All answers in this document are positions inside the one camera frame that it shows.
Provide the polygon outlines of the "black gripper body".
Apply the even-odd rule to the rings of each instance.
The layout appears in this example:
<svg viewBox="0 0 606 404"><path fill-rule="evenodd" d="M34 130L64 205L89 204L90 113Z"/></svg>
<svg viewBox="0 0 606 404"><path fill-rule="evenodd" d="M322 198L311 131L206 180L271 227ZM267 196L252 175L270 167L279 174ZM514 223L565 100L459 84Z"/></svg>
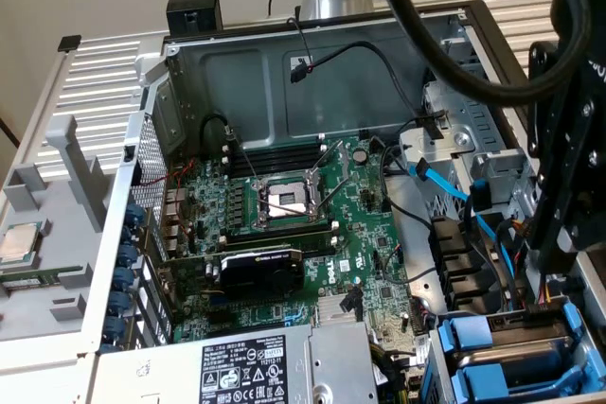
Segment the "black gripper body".
<svg viewBox="0 0 606 404"><path fill-rule="evenodd" d="M605 0L588 0L592 13L592 38L586 62L580 67L585 84L596 95L605 94Z"/></svg>

